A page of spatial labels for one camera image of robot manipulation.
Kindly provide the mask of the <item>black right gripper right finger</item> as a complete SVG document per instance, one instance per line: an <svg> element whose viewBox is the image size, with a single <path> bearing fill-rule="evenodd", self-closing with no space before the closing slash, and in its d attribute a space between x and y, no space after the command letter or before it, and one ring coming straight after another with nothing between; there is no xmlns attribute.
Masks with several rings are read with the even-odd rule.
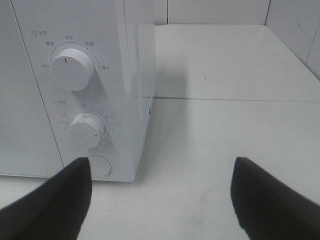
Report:
<svg viewBox="0 0 320 240"><path fill-rule="evenodd" d="M320 238L320 206L246 157L234 162L230 197L251 240Z"/></svg>

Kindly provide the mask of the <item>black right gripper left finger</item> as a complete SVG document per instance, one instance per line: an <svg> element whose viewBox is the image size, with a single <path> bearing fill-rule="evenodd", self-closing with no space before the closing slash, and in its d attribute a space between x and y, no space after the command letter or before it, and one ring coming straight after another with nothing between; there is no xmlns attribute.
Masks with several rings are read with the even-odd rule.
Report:
<svg viewBox="0 0 320 240"><path fill-rule="evenodd" d="M92 198L87 157L0 210L2 240L76 240Z"/></svg>

